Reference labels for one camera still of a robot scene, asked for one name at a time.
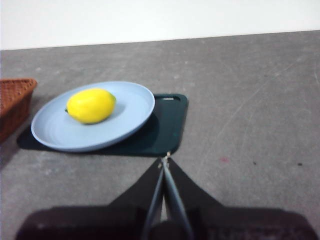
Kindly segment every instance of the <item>brown basket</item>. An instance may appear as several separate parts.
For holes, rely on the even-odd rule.
[[[0,143],[28,117],[36,86],[33,78],[0,79]]]

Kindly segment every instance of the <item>dark green cutting board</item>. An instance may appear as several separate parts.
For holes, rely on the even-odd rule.
[[[174,153],[182,139],[188,100],[181,94],[155,94],[154,98],[154,110],[140,130],[117,144],[89,153],[149,157]],[[57,152],[38,142],[30,126],[18,137],[17,144],[22,149]]]

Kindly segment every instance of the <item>red stain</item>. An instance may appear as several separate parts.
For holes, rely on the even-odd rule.
[[[220,161],[223,162],[223,163],[228,163],[229,159],[226,158],[225,156],[223,156],[223,157],[220,157]]]

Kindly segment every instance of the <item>white wall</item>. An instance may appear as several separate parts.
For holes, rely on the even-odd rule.
[[[1,0],[1,49],[320,30],[320,0]]]

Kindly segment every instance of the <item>scratch mark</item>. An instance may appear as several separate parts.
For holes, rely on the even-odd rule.
[[[281,71],[278,71],[275,73],[275,77],[278,77],[280,74],[284,73],[285,71],[287,71],[289,68],[291,68],[293,65],[295,65],[298,62],[298,59],[296,59],[294,62],[292,62],[289,66],[287,66],[286,68],[284,68]]]
[[[238,75],[235,73],[235,71],[233,70],[232,67],[230,67],[229,65],[225,64],[221,59],[217,58],[218,62],[221,63],[223,66],[225,66],[228,71],[234,76],[235,80],[236,80],[236,85],[234,87],[237,87],[240,84],[240,80],[238,78]]]
[[[316,73],[316,70],[317,70],[317,64],[315,63],[314,64],[314,68],[313,68],[313,75],[314,75],[314,79],[316,81],[316,84],[318,85],[318,88],[320,89],[320,83],[319,83],[319,80],[318,80],[318,75]]]
[[[265,81],[262,85],[260,85],[260,87],[247,99],[244,100],[243,103],[235,110],[235,112],[231,115],[231,117],[228,119],[228,121],[223,125],[223,127],[221,128],[220,132],[216,135],[215,139],[213,140],[211,146],[214,146],[216,141],[219,139],[219,137],[221,136],[221,134],[225,131],[225,128],[231,123],[231,121],[234,119],[234,117],[237,115],[237,113],[243,108],[243,106],[249,102],[255,95],[257,95],[260,90],[270,81],[271,79],[268,79],[267,81]],[[200,170],[202,169],[205,160],[208,157],[209,152],[207,151],[206,155],[202,158],[201,162],[199,163],[199,167],[196,173],[196,176],[198,176]]]

